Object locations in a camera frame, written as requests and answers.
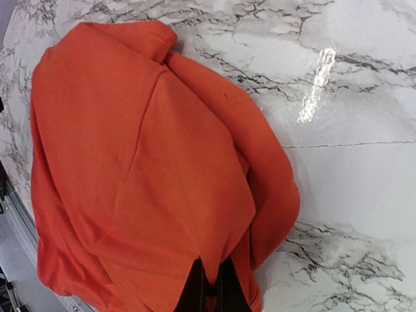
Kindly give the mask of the orange t-shirt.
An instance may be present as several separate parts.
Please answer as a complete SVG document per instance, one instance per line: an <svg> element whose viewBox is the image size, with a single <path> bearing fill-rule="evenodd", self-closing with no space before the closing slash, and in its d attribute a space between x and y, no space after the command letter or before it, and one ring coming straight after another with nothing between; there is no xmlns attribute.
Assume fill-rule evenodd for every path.
<svg viewBox="0 0 416 312"><path fill-rule="evenodd" d="M252 311L254 272L290 233L290 161L242 89L173 52L159 21L80 23L31 89L38 277L99 311L175 311L201 259L207 311L230 257Z"/></svg>

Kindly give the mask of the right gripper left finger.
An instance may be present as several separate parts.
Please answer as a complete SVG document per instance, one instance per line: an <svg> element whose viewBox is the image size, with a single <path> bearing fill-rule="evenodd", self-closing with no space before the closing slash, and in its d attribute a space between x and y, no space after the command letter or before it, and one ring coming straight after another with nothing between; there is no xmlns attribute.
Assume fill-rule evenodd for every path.
<svg viewBox="0 0 416 312"><path fill-rule="evenodd" d="M207 312L206 277L201 259L196 259L175 307L175 312Z"/></svg>

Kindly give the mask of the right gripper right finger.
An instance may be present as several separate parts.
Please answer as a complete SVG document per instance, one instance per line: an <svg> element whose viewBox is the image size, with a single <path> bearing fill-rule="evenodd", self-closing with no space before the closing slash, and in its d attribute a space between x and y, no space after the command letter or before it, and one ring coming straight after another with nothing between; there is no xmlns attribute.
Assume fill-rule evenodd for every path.
<svg viewBox="0 0 416 312"><path fill-rule="evenodd" d="M252 312L230 257L220 266L216 288L217 312Z"/></svg>

